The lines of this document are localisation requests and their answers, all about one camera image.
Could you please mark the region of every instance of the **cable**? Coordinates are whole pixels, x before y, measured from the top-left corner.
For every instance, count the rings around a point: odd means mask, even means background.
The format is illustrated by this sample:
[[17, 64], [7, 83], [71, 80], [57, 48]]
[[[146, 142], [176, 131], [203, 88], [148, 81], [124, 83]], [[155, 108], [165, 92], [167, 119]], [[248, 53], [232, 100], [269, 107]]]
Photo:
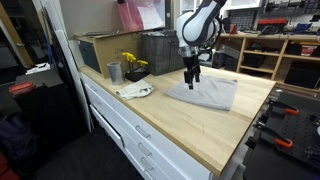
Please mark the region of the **cable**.
[[212, 51], [213, 47], [217, 44], [218, 39], [220, 38], [221, 35], [221, 31], [222, 31], [222, 21], [219, 17], [216, 17], [218, 23], [219, 23], [219, 31], [218, 31], [218, 35], [216, 37], [216, 39], [214, 40], [214, 42], [212, 43], [211, 47], [210, 47], [210, 52]]
[[42, 18], [43, 18], [43, 24], [44, 24], [46, 42], [47, 42], [47, 48], [48, 48], [49, 64], [53, 64], [53, 54], [52, 54], [50, 40], [49, 40], [49, 32], [48, 32], [48, 27], [47, 27], [47, 21], [46, 21], [44, 13], [45, 12], [43, 11]]

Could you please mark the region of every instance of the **storage bin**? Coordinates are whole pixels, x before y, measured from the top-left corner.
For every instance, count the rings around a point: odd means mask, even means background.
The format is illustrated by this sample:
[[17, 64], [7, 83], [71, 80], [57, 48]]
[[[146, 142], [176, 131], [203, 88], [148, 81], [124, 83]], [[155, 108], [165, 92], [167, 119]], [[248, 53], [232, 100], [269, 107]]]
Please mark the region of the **storage bin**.
[[259, 68], [264, 62], [264, 56], [255, 54], [246, 54], [242, 65]]
[[320, 63], [304, 61], [292, 62], [284, 83], [310, 89], [319, 89]]
[[147, 61], [149, 72], [158, 76], [184, 68], [178, 54], [179, 40], [174, 30], [142, 34], [142, 58]]

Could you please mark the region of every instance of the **clamp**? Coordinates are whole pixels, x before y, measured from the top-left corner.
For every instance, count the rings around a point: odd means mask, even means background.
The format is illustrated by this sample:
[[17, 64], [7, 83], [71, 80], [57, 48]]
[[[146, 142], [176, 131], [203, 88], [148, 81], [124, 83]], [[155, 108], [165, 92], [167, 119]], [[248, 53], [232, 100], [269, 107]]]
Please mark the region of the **clamp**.
[[270, 108], [267, 110], [266, 115], [269, 115], [272, 112], [273, 107], [282, 108], [285, 110], [286, 113], [293, 114], [293, 115], [297, 115], [300, 113], [299, 109], [297, 109], [293, 106], [290, 106], [286, 103], [283, 103], [281, 101], [277, 101], [276, 99], [270, 98], [269, 102], [267, 102], [267, 104], [270, 105]]
[[260, 121], [253, 125], [253, 127], [260, 129], [262, 132], [269, 134], [270, 136], [275, 138], [275, 143], [284, 148], [291, 148], [293, 145], [292, 140], [282, 137], [280, 134], [275, 132], [274, 130], [266, 127], [266, 125]]

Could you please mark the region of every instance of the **white wall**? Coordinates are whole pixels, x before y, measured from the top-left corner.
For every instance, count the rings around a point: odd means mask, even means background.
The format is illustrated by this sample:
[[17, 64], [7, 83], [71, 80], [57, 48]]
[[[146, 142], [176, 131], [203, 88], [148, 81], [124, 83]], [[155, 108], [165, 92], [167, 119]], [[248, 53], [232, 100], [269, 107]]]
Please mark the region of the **white wall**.
[[115, 0], [60, 0], [68, 39], [90, 31], [123, 30]]

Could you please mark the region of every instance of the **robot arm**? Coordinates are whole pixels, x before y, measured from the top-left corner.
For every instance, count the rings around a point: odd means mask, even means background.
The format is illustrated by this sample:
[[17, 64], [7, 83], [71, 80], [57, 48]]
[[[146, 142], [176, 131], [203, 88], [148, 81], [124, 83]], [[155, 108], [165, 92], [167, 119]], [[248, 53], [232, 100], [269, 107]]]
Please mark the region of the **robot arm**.
[[197, 11], [185, 13], [177, 19], [177, 36], [180, 53], [187, 71], [184, 72], [185, 83], [193, 89], [193, 78], [200, 82], [198, 46], [212, 38], [217, 32], [214, 18], [224, 6], [226, 0], [203, 0]]

